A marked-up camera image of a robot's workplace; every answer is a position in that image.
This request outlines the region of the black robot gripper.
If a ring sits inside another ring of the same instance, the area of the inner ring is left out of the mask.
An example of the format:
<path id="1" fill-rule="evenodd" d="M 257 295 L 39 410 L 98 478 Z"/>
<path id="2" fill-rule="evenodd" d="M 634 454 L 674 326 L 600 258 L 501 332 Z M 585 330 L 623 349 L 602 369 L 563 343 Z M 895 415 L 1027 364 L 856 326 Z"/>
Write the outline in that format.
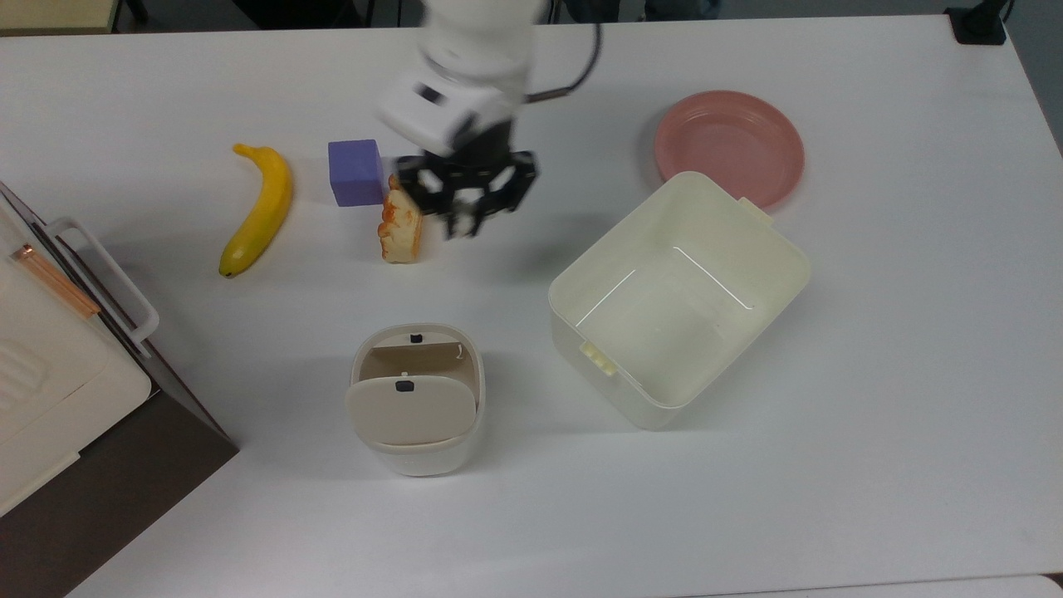
<path id="1" fill-rule="evenodd" d="M 443 221 L 448 238 L 476 236 L 489 217 L 516 211 L 538 174 L 536 153 L 514 151 L 513 129 L 512 116 L 495 121 L 465 116 L 448 137 L 444 153 L 425 149 L 394 160 L 399 185 L 421 213 Z M 462 189 L 483 192 L 474 202 L 470 230 L 456 202 Z"/>

